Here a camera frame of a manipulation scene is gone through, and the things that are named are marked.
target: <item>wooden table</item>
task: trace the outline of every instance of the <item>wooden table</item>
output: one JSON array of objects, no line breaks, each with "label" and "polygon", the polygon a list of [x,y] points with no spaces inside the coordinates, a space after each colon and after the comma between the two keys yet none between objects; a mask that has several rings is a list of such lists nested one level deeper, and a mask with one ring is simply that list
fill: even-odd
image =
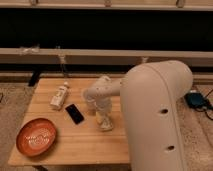
[{"label": "wooden table", "polygon": [[[82,91],[96,79],[40,79],[23,124],[35,118],[47,118],[57,128],[57,138],[53,146],[40,156],[28,158],[14,146],[9,164],[13,166],[37,165],[78,165],[78,164],[116,164],[129,163],[128,145],[124,123],[120,112],[120,98],[112,98],[114,129],[101,132],[95,116],[89,115],[82,98]],[[51,109],[49,103],[57,88],[68,81],[69,95],[60,111]],[[85,120],[75,125],[65,111],[65,107],[74,103]]]}]

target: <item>black panel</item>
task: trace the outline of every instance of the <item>black panel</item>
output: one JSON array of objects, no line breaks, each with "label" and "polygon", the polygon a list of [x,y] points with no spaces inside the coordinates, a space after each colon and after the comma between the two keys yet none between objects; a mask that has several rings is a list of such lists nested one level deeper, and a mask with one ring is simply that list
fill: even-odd
[{"label": "black panel", "polygon": [[213,12],[0,9],[0,47],[213,50]]}]

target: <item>black phone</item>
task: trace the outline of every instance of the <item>black phone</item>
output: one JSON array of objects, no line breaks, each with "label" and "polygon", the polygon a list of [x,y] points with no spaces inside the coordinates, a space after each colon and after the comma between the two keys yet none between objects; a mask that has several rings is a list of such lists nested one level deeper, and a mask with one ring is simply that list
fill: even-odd
[{"label": "black phone", "polygon": [[75,124],[79,124],[84,120],[84,116],[74,104],[67,106],[65,109],[72,118],[72,120],[75,122]]}]

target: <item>orange bowl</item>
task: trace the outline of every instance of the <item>orange bowl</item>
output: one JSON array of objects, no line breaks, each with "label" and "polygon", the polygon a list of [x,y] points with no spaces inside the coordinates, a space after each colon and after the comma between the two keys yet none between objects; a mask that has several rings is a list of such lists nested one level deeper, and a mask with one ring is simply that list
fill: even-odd
[{"label": "orange bowl", "polygon": [[16,147],[25,156],[37,156],[45,152],[56,138],[54,124],[45,118],[26,123],[16,137]]}]

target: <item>floor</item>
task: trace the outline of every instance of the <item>floor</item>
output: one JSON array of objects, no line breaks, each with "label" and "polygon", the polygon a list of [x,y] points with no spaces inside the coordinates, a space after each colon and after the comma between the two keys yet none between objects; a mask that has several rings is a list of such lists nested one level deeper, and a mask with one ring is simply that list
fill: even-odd
[{"label": "floor", "polygon": [[[4,97],[0,103],[0,171],[33,171],[32,167],[11,167],[7,164],[16,135],[20,129],[24,112],[35,87],[28,87],[25,79],[6,79],[0,83]],[[213,85],[197,85],[207,94]],[[213,104],[213,93],[209,96]],[[177,102],[185,155],[189,171],[213,170],[213,121],[205,114],[195,112],[186,106],[184,99]],[[127,165],[86,165],[86,166],[47,166],[53,171],[128,171]]]}]

